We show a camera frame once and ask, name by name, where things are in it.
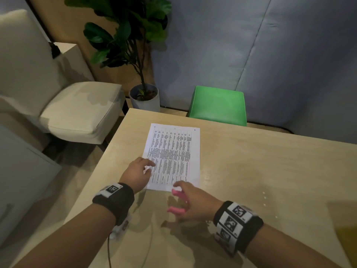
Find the gray pot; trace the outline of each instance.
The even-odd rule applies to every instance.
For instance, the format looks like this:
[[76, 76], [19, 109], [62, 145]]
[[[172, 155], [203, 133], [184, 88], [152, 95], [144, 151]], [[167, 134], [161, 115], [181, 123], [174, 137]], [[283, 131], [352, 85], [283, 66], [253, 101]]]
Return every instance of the gray pot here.
[[158, 92], [157, 87], [155, 85], [151, 85], [151, 84], [146, 84], [146, 87], [148, 90], [157, 92], [155, 98], [153, 98], [149, 101], [138, 101], [138, 100], [134, 99], [133, 97], [136, 97], [137, 94], [139, 93], [139, 89], [142, 88], [141, 84], [136, 85], [129, 92], [129, 97], [130, 97], [133, 107], [136, 109], [141, 109], [141, 110], [160, 112], [160, 94]]

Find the chair seat cushion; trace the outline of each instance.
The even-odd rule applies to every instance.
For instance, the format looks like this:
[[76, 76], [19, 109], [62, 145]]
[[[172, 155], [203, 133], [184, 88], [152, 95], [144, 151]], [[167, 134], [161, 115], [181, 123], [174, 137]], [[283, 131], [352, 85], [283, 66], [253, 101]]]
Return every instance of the chair seat cushion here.
[[196, 86], [187, 116], [247, 126], [243, 92]]
[[117, 121], [124, 101], [121, 85], [79, 82], [50, 101], [40, 122], [60, 139], [101, 144]]

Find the table surface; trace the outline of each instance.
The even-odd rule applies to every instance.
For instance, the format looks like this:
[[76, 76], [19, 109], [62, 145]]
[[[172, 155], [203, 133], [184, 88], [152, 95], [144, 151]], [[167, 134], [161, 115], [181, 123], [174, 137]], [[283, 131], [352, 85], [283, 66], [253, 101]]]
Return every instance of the table surface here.
[[[201, 188], [256, 211], [263, 220], [350, 267], [329, 207], [357, 202], [357, 145], [130, 109], [66, 222], [141, 156], [151, 123], [201, 128]], [[254, 267], [233, 259], [206, 223], [175, 224], [168, 192], [136, 195], [124, 237], [111, 242], [114, 267]], [[108, 267], [106, 243], [91, 267]]]

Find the pink finger cap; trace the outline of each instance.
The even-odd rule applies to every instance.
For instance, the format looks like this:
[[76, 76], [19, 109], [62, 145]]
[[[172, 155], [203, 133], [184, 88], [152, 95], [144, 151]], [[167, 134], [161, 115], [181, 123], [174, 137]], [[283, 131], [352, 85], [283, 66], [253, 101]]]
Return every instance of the pink finger cap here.
[[182, 198], [183, 200], [188, 202], [189, 198], [186, 196], [186, 194], [183, 191], [177, 191], [175, 189], [172, 189], [171, 192], [175, 197]]
[[186, 211], [185, 211], [185, 209], [182, 209], [182, 208], [169, 207], [167, 209], [167, 212], [172, 213], [176, 216], [180, 216], [180, 215], [184, 214]]

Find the green stool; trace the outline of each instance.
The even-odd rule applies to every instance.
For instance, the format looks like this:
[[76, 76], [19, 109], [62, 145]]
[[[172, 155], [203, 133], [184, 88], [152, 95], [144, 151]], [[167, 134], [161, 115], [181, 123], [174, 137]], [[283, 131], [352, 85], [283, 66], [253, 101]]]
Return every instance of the green stool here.
[[243, 92], [196, 86], [186, 116], [247, 126]]

